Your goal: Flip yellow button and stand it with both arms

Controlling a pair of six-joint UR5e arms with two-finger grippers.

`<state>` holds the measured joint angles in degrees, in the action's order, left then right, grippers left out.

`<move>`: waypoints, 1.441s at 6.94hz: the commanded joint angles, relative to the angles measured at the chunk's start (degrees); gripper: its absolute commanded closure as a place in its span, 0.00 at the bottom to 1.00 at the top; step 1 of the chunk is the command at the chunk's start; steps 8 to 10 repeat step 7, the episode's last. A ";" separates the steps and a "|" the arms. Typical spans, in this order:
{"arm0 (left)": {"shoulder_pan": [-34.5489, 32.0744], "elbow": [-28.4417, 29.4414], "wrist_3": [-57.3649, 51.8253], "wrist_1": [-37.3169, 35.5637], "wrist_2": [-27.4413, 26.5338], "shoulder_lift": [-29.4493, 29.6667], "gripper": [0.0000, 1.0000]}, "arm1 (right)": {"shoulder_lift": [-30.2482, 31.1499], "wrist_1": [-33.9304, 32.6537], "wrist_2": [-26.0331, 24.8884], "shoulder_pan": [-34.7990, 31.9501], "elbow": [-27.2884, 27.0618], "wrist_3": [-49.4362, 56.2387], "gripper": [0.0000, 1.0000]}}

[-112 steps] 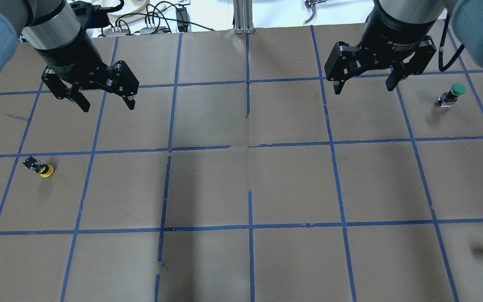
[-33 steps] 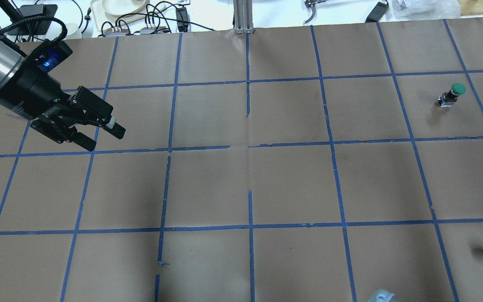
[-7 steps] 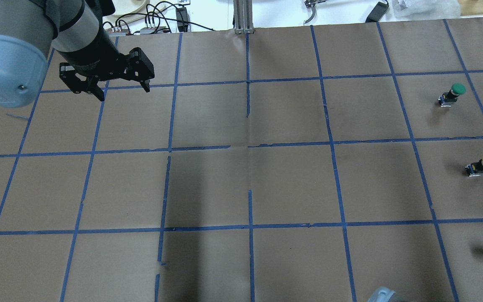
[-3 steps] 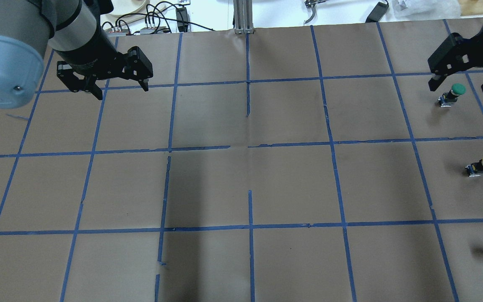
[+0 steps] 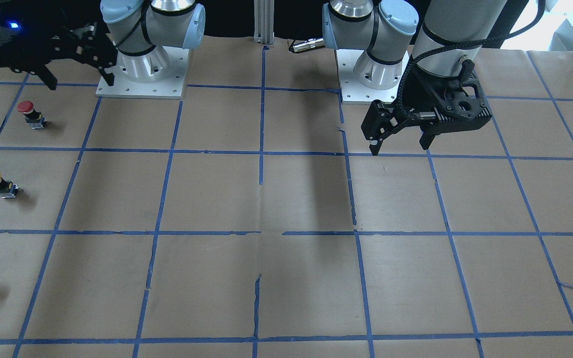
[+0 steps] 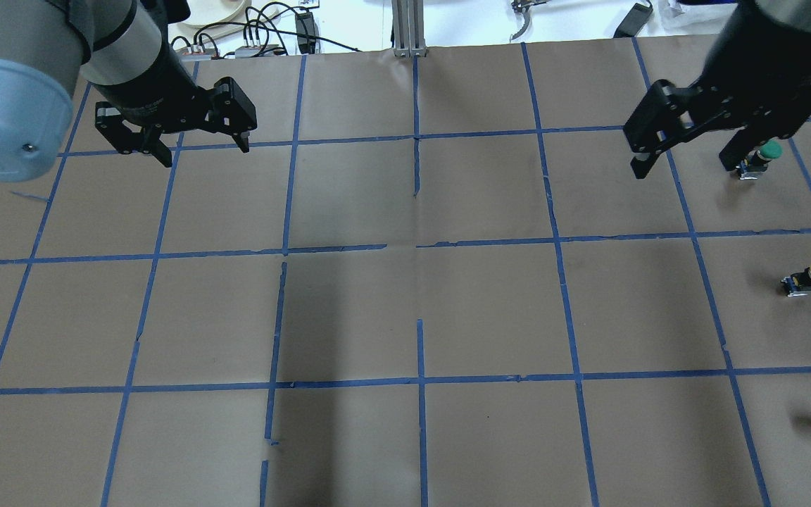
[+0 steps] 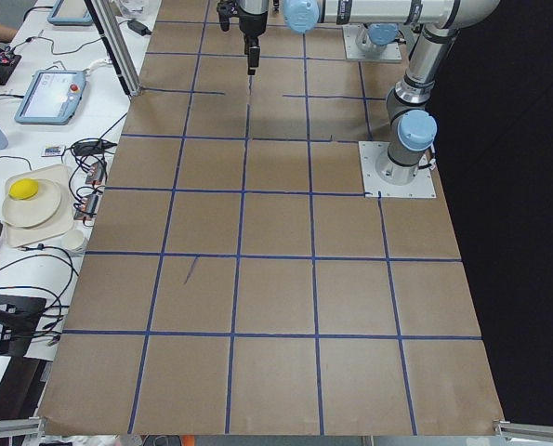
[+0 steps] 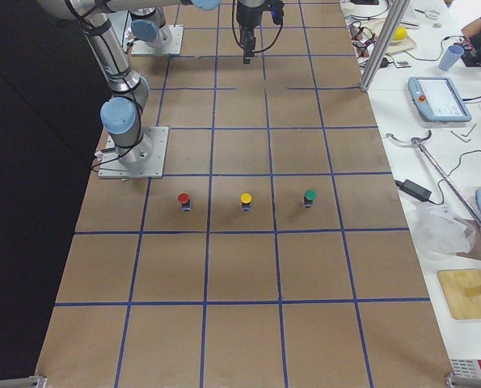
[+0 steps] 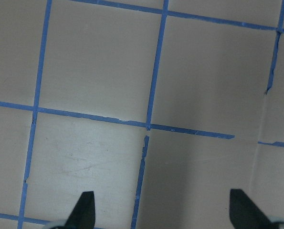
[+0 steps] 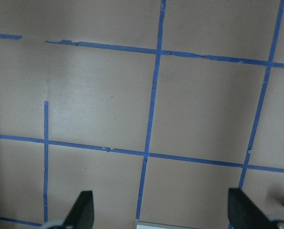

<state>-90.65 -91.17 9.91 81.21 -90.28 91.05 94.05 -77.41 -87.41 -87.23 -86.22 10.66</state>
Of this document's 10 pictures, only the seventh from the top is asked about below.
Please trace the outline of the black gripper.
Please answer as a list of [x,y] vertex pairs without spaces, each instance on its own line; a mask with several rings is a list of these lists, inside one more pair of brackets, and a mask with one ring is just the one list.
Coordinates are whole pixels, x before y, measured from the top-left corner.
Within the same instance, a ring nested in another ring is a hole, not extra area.
[[260,47],[259,36],[266,31],[268,12],[251,14],[239,12],[239,28],[244,34],[244,54],[247,56],[247,74],[256,74],[259,67]]

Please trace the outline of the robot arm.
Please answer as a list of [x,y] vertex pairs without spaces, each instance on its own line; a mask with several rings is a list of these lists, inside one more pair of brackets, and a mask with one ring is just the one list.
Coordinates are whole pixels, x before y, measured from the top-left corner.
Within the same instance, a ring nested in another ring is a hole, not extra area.
[[395,42],[400,34],[397,23],[364,23],[355,39],[363,51],[376,51]]
[[379,155],[377,174],[403,186],[416,176],[419,162],[436,137],[437,124],[425,111],[435,76],[463,28],[486,19],[497,1],[281,1],[286,25],[307,33],[318,23],[421,24],[403,78],[390,90],[386,107],[391,142]]

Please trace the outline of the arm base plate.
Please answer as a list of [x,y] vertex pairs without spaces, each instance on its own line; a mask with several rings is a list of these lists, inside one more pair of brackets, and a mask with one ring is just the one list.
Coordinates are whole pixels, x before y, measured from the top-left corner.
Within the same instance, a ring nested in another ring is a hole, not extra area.
[[347,24],[343,37],[348,60],[400,63],[402,54],[395,23]]
[[432,173],[425,155],[419,163],[404,167],[388,157],[388,142],[360,141],[359,152],[364,195],[373,198],[435,199]]

